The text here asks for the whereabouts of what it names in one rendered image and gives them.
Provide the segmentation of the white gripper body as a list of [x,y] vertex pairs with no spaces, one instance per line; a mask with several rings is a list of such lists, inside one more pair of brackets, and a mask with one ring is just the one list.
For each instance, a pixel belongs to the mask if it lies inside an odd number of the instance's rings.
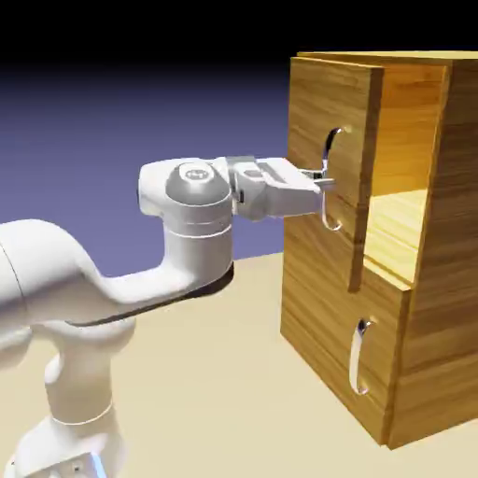
[[265,180],[265,213],[286,218],[317,213],[321,190],[302,170],[285,158],[257,160]]

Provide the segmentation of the tall wooden cabinet door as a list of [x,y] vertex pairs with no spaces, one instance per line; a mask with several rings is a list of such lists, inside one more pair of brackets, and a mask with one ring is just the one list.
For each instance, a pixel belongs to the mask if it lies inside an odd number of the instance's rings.
[[337,232],[319,221],[318,245],[346,288],[359,290],[384,70],[380,66],[296,57],[290,62],[288,159],[297,167],[321,170],[329,132],[327,218]]

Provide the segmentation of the short wooden cabinet door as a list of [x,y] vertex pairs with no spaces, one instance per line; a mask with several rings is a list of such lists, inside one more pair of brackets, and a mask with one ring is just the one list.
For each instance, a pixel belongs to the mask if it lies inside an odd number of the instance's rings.
[[[347,291],[324,264],[285,258],[280,331],[373,439],[388,441],[398,354],[411,289],[397,277],[368,264],[360,289]],[[348,381],[352,335],[361,318],[373,322],[364,336],[358,396]]]

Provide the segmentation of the light wooden cabinet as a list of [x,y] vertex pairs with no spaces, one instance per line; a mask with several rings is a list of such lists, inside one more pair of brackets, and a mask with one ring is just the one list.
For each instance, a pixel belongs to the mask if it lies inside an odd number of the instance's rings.
[[[296,57],[384,70],[362,272],[373,264],[397,277],[411,299],[382,445],[478,419],[478,51]],[[318,245],[320,220],[286,220],[283,264],[336,273]]]

